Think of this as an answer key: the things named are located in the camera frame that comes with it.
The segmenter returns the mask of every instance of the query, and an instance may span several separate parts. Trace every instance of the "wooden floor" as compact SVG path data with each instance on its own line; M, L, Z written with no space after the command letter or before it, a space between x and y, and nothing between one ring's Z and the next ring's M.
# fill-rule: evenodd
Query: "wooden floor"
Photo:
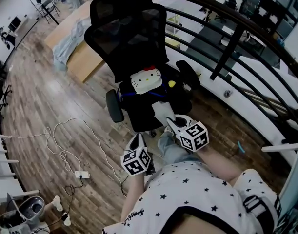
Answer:
M62 21L69 12L65 4L58 4L58 7L62 14L57 19ZM54 27L53 22L48 25L41 19L8 63L8 66L13 65L7 79L13 94L9 106L3 111L3 133L31 136L42 133L47 126L53 129L57 123L72 117L85 120L101 139L109 162L124 180L126 173L121 169L119 159L133 131L128 117L124 123L116 124L107 112L105 94L116 88L113 74L104 66L82 84L74 77L55 72L52 51L43 42ZM282 164L273 162L261 152L263 140L237 116L202 92L194 93L190 115L207 127L213 148L243 169L256 169L275 191L280 191L288 170L276 169ZM151 150L156 150L161 131L154 139L145 136ZM71 121L60 126L56 139L64 149L79 157L81 168L91 175L90 179L84 180L82 188L76 189L70 210L72 225L64 229L69 234L100 233L104 226L119 221L124 203L119 182L106 163L98 141L82 122ZM246 153L238 150L237 141L241 142ZM7 140L6 144L9 158L20 161L14 170L26 190L39 189L46 202L59 195L65 210L68 210L71 197L64 187L69 184L79 186L80 181L65 170L59 155L53 155L46 148L45 136ZM49 147L56 153L61 151L52 139ZM72 169L77 170L77 161L70 156L69 160ZM60 213L52 212L47 223L59 218Z

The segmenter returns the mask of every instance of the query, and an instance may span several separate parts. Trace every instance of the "hello kitty face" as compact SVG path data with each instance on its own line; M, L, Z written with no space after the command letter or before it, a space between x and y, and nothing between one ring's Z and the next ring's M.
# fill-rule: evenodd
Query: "hello kitty face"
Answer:
M131 84L138 94L144 94L162 85L160 71L154 66L145 68L144 70L131 75L130 78Z

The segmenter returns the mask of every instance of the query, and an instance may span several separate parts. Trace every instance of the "star print shirt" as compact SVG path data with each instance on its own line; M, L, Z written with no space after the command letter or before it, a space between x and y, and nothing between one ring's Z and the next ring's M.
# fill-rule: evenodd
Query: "star print shirt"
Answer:
M126 220L102 232L170 233L178 217L190 214L226 233L272 233L279 209L277 194L253 169L244 171L232 187L201 162L181 162L152 175Z

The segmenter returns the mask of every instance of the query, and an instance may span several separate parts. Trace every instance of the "chair seat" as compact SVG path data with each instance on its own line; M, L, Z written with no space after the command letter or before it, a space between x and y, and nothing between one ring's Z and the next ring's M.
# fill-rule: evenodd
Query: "chair seat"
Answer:
M180 80L180 72L168 65L163 65L158 69L161 71L163 85L148 93L135 94L130 79L120 84L123 107L128 113L133 129L137 133L162 126L154 117L152 104L155 102L169 102L175 114L185 115L192 109L192 104L183 88L183 82ZM170 80L176 82L172 88L168 85Z

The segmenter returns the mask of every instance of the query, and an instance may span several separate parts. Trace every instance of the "yellow object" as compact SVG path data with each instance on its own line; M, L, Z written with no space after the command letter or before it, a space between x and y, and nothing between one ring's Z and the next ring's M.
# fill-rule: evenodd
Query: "yellow object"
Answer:
M169 82L168 82L168 86L169 87L174 87L174 85L175 85L176 83L173 81L173 80L170 80Z

